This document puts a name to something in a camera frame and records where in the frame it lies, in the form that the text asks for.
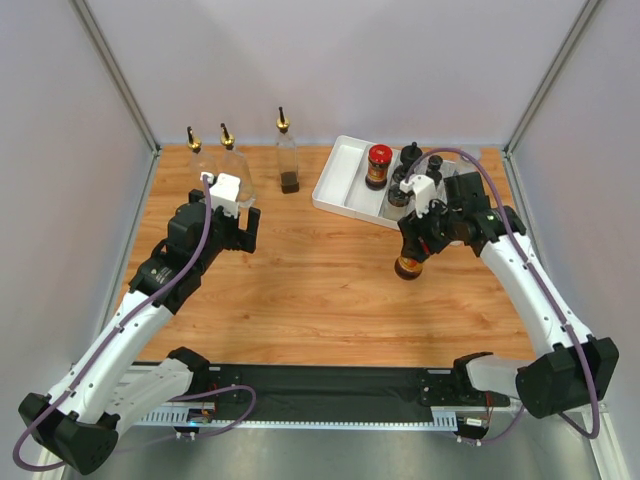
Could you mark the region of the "silver-top pepper grinder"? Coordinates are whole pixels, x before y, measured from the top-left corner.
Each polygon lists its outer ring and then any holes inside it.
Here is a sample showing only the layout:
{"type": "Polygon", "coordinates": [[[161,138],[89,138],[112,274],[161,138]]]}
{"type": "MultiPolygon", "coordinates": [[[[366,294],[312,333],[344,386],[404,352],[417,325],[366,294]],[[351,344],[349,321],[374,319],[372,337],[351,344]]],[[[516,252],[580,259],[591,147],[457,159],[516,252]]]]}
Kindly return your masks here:
{"type": "Polygon", "coordinates": [[[440,155],[431,155],[427,161],[427,170],[426,172],[429,174],[441,174],[441,168],[443,165],[443,158],[440,155]]]}

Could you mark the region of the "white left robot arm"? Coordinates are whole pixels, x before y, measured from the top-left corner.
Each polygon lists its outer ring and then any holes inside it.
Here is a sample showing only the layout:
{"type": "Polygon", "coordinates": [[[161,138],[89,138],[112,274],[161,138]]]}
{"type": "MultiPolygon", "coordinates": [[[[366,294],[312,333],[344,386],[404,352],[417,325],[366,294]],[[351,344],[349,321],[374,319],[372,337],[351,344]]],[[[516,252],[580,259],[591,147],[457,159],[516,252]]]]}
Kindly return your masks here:
{"type": "Polygon", "coordinates": [[[12,452],[19,468],[49,469],[21,458],[22,445],[33,439],[58,457],[60,466],[92,473],[155,408],[217,395],[209,361],[186,347],[171,351],[124,388],[118,384],[143,347],[200,287],[222,251],[255,251],[261,212],[250,208],[247,227],[241,229],[236,207],[207,190],[190,192],[188,203],[169,221],[166,238],[140,265],[111,321],[79,362],[47,393],[22,400],[25,429],[12,452]]]}

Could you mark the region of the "black-lid glass condiment jar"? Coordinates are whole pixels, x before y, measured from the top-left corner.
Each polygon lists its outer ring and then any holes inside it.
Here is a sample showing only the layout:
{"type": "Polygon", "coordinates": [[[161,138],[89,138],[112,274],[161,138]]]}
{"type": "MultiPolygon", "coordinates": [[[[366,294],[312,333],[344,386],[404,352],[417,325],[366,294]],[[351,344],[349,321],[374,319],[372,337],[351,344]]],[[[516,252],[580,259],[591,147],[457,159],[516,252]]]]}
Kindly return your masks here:
{"type": "Polygon", "coordinates": [[[422,149],[416,142],[412,142],[402,148],[400,162],[405,169],[409,169],[422,155],[422,149]]]}

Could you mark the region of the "oil bottle with dark sauce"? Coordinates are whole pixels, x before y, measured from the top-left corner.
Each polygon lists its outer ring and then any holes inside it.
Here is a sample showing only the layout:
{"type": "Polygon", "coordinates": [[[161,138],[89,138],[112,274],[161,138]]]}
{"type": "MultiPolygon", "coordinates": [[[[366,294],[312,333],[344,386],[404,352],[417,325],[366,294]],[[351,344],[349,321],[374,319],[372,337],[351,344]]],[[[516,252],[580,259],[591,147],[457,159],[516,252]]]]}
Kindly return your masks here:
{"type": "Polygon", "coordinates": [[[187,132],[187,147],[191,151],[191,159],[189,162],[189,168],[191,172],[200,177],[202,172],[207,174],[217,174],[217,164],[214,157],[204,149],[202,141],[194,134],[193,128],[188,126],[187,132]]]}

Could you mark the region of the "tall bottle with dark sauce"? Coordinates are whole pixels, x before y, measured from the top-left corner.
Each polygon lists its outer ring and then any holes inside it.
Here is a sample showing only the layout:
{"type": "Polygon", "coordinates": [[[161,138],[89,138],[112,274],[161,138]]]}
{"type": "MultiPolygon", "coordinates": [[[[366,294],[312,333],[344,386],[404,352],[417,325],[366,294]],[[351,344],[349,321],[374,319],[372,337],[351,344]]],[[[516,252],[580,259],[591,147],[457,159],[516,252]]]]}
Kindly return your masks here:
{"type": "Polygon", "coordinates": [[[299,191],[299,168],[297,147],[290,132],[290,122],[286,118],[282,106],[278,107],[278,136],[276,140],[277,163],[280,177],[280,188],[283,194],[299,191]]]}

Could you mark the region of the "glass jar with white granules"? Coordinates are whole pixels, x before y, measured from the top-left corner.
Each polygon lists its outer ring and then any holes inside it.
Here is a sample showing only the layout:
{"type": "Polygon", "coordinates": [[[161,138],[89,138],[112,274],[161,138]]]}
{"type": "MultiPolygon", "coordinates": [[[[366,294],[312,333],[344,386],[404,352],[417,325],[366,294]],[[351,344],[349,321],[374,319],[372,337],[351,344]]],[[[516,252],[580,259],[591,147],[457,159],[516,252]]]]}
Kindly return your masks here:
{"type": "Polygon", "coordinates": [[[383,202],[382,216],[388,220],[398,221],[407,214],[412,194],[401,190],[399,184],[392,185],[383,202]]]}

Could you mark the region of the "red-lid sauce jar front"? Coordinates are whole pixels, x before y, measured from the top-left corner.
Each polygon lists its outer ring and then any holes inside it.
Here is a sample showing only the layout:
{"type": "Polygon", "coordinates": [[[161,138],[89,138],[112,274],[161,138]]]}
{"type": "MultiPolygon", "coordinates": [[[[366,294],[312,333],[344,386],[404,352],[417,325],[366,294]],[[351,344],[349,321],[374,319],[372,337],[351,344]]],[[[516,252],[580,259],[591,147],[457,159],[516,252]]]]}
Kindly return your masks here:
{"type": "Polygon", "coordinates": [[[385,144],[375,144],[369,148],[365,183],[370,189],[380,190],[386,186],[392,157],[392,149],[385,144]]]}

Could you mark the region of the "red-lid sauce bottle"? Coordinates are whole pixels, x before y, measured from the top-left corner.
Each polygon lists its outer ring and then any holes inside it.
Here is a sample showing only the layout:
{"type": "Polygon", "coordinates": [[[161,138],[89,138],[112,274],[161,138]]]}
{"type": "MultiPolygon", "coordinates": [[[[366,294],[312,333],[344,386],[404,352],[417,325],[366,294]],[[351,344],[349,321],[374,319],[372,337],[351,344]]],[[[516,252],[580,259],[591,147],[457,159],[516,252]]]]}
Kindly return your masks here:
{"type": "Polygon", "coordinates": [[[422,274],[423,263],[400,255],[395,260],[394,271],[403,280],[414,280],[422,274]]]}

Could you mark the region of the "clear oil bottle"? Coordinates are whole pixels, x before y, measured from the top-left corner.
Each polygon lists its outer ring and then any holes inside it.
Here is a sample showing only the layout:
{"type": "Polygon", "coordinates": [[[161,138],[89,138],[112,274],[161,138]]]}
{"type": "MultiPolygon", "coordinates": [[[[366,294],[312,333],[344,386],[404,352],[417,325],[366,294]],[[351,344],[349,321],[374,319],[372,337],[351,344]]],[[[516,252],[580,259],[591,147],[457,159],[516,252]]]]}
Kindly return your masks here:
{"type": "Polygon", "coordinates": [[[256,200],[256,191],[245,156],[235,147],[235,137],[229,132],[225,123],[220,124],[220,143],[225,151],[220,164],[220,171],[237,177],[240,189],[237,201],[241,207],[249,208],[256,200]]]}

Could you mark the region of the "silver-lid salt shaker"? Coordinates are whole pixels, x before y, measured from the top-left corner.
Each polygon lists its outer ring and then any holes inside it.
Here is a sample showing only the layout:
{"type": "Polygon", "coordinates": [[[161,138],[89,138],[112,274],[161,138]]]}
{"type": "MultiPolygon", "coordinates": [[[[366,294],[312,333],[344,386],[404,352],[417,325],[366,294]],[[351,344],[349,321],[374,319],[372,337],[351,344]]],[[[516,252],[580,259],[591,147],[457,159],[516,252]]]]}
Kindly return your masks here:
{"type": "Polygon", "coordinates": [[[480,161],[482,158],[482,151],[478,147],[459,146],[459,149],[464,152],[464,155],[459,154],[459,158],[463,163],[471,164],[471,161],[468,159],[469,156],[473,157],[476,161],[480,161]]]}

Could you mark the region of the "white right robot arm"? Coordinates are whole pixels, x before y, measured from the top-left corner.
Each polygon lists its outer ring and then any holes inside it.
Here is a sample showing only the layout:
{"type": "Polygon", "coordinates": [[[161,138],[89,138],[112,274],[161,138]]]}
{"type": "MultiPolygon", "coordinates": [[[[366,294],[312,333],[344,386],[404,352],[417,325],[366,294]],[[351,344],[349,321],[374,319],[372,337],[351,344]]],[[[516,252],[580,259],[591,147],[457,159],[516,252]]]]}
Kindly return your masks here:
{"type": "Polygon", "coordinates": [[[398,222],[403,246],[397,273],[418,271],[454,242],[470,247],[508,294],[536,354],[531,363],[492,353],[458,359],[461,373],[450,381],[454,399],[472,405],[491,391],[519,400],[536,418],[597,407],[619,360],[613,340],[595,337],[576,316],[546,274],[517,213],[497,192],[485,193],[479,173],[442,184],[444,200],[426,175],[401,182],[414,208],[398,222]]]}

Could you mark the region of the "glass jar with brown lumps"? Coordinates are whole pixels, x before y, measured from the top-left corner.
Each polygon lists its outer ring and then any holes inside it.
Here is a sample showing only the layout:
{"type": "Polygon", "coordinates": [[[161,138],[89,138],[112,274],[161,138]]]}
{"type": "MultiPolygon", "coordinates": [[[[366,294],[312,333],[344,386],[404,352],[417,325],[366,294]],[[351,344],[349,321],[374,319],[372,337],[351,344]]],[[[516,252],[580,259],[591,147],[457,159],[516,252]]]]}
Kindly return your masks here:
{"type": "Polygon", "coordinates": [[[410,174],[410,168],[403,165],[396,167],[392,174],[392,184],[398,185],[410,174]]]}

